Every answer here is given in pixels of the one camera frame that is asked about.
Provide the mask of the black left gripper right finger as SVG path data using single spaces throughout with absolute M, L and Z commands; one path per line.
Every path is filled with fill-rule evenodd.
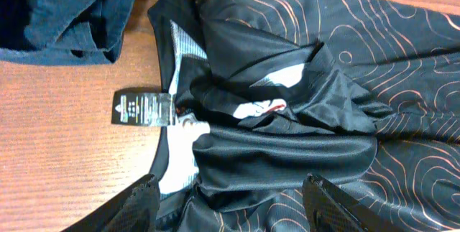
M 311 232 L 398 232 L 391 222 L 320 175 L 303 182 L 303 205 Z

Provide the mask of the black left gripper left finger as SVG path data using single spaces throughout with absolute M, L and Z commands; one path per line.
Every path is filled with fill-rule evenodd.
M 158 180 L 147 174 L 64 232 L 154 231 L 159 206 Z

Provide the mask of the black orange patterned jersey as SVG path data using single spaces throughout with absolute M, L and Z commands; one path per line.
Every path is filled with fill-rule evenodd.
M 158 0 L 157 177 L 121 231 L 308 231 L 309 174 L 383 229 L 459 227 L 459 18 L 385 0 Z

